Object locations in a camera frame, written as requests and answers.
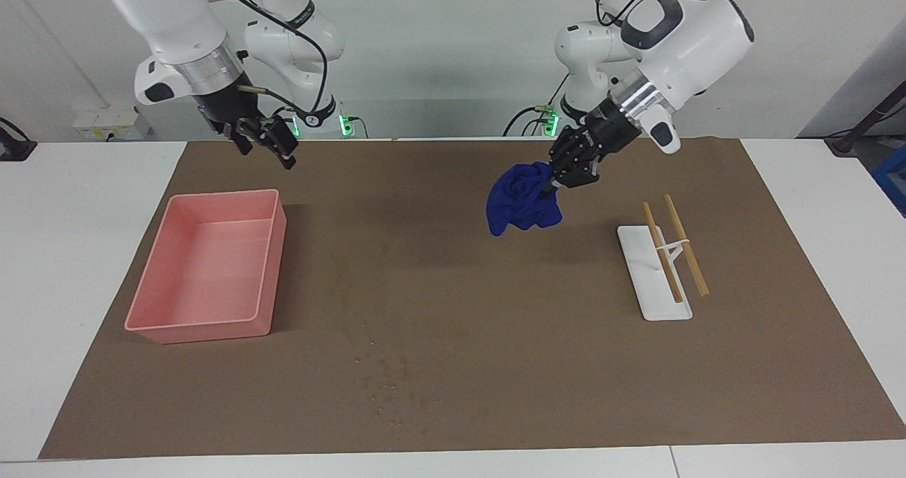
blue cloth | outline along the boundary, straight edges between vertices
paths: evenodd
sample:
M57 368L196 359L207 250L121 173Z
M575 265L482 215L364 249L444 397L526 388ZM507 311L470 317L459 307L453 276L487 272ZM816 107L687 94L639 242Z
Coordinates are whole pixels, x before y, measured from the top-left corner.
M528 230L533 225L542 229L552 227L563 220L557 207L556 188L546 193L541 191L550 178L550 165L540 161L508 169L488 194L485 210L491 233L502 235L509 223Z

white table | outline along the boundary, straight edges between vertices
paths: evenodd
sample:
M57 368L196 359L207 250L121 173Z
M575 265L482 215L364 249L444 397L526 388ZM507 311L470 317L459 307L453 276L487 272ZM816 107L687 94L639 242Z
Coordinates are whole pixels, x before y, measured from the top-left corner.
M819 142L745 148L906 418L906 220ZM906 476L906 440L383 455L27 462L119 290L183 143L42 144L0 163L0 477Z

silver metal ring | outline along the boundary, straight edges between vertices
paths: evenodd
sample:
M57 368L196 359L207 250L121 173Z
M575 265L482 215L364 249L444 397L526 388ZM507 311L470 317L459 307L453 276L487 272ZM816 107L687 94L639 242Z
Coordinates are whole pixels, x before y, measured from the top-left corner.
M632 123L638 125L638 117L641 113L661 101L667 106L667 111L672 113L672 108L665 100L664 94L638 69L628 75L620 85L620 89L614 91L612 98L620 106L620 111Z
M193 95L216 93L236 81L243 72L239 57L229 46L229 36L200 59L171 67L188 81Z

brown paper sheet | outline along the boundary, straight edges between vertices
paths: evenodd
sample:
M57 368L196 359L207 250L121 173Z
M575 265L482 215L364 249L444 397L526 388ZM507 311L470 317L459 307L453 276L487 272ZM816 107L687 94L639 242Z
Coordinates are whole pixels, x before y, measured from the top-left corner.
M190 143L41 458L906 438L739 142L646 140L493 238L484 203L540 142ZM277 188L273 332L161 346L123 320L169 197ZM641 318L616 227L673 195L712 294Z

pink tray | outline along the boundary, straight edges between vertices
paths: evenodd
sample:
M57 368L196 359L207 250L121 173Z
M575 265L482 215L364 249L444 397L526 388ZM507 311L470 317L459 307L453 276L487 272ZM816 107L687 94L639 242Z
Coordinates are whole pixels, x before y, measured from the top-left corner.
M172 197L126 330L159 343L266 335L285 232L276 190Z

